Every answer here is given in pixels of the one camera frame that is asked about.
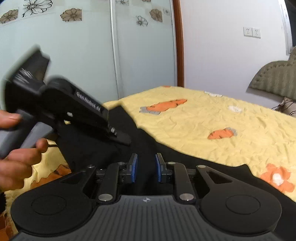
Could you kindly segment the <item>person left hand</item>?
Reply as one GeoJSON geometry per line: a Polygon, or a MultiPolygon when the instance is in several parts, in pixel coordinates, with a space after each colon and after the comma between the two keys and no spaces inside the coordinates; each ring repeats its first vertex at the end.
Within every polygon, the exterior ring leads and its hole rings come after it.
{"type": "Polygon", "coordinates": [[[41,138],[36,147],[16,149],[1,160],[1,192],[22,189],[24,180],[32,176],[32,166],[41,162],[42,154],[48,150],[48,141],[41,138]]]}

